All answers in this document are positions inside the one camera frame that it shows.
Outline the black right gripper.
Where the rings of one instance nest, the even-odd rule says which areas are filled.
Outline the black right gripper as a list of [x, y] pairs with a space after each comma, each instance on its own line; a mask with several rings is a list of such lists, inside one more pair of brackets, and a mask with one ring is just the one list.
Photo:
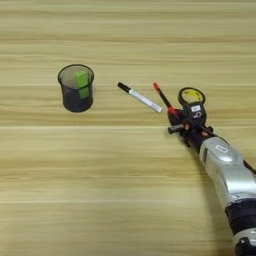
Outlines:
[[192, 147], [195, 151], [199, 151], [203, 142], [209, 138], [216, 137], [214, 129], [211, 126], [192, 125], [190, 123], [182, 123], [185, 120], [183, 110], [176, 109], [177, 116], [169, 116], [171, 126], [168, 128], [170, 134], [177, 133], [180, 140], [187, 146]]

